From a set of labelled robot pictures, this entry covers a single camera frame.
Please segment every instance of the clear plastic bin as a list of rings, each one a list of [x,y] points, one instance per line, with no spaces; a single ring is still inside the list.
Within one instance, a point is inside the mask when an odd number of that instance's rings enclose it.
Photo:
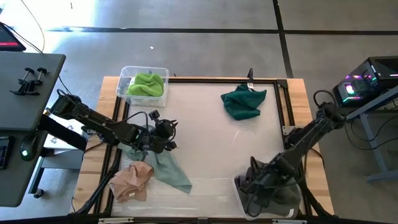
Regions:
[[[127,88],[129,85],[134,83],[134,78],[138,73],[160,75],[164,82],[163,95],[160,97],[127,95]],[[122,72],[120,73],[119,83],[116,89],[116,95],[118,97],[124,98],[126,102],[128,102],[130,105],[166,107],[168,87],[169,70],[167,70],[166,68],[126,66],[122,69]]]

